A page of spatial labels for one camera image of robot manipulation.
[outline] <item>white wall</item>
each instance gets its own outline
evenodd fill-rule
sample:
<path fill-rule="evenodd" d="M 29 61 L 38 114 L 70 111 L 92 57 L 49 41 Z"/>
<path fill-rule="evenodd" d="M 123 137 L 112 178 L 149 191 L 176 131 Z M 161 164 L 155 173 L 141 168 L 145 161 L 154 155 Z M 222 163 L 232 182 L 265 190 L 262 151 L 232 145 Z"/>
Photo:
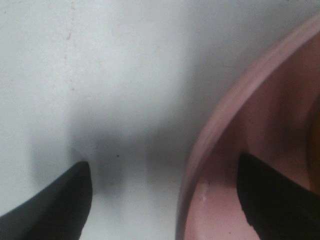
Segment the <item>white wall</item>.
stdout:
<path fill-rule="evenodd" d="M 173 240 L 184 162 L 226 88 L 318 0 L 0 0 L 0 215 L 74 162 L 82 240 Z"/>

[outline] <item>curved rim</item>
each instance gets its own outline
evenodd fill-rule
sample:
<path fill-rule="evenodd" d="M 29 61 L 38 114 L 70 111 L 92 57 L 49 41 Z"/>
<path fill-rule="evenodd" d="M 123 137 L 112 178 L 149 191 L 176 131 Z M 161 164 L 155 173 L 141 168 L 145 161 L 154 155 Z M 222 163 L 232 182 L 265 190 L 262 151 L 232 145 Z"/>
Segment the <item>curved rim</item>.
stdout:
<path fill-rule="evenodd" d="M 176 240 L 184 237 L 191 200 L 200 173 L 231 120 L 255 90 L 297 49 L 320 31 L 320 12 L 272 45 L 254 61 L 222 97 L 189 155 L 179 194 Z"/>

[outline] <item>pink bowl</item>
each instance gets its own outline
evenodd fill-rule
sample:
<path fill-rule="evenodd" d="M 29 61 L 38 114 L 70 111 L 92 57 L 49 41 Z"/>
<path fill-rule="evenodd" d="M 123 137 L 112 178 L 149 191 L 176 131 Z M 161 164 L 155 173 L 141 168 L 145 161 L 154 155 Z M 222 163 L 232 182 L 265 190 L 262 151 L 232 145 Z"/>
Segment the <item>pink bowl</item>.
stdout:
<path fill-rule="evenodd" d="M 188 159 L 176 240 L 258 240 L 237 196 L 241 152 L 309 188 L 306 135 L 320 110 L 320 14 L 256 60 L 221 99 Z"/>

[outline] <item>black object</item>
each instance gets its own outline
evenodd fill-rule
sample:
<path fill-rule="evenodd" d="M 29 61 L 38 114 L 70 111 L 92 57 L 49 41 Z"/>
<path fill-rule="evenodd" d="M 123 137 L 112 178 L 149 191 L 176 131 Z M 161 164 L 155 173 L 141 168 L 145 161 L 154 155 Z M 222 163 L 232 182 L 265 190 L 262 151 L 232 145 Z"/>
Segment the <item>black object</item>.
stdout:
<path fill-rule="evenodd" d="M 247 153 L 239 159 L 237 194 L 261 240 L 320 240 L 320 197 Z"/>
<path fill-rule="evenodd" d="M 0 217 L 0 240 L 78 240 L 92 201 L 89 164 L 78 162 Z"/>

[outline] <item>pink container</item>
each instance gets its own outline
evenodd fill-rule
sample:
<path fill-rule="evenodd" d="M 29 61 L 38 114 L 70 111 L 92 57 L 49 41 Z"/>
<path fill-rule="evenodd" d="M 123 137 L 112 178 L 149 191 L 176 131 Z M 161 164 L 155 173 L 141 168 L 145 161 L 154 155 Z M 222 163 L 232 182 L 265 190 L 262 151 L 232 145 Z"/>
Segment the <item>pink container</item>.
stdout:
<path fill-rule="evenodd" d="M 256 60 L 221 99 L 188 159 L 176 240 L 259 240 L 236 188 L 241 152 L 309 186 L 306 136 L 320 111 L 320 14 Z"/>

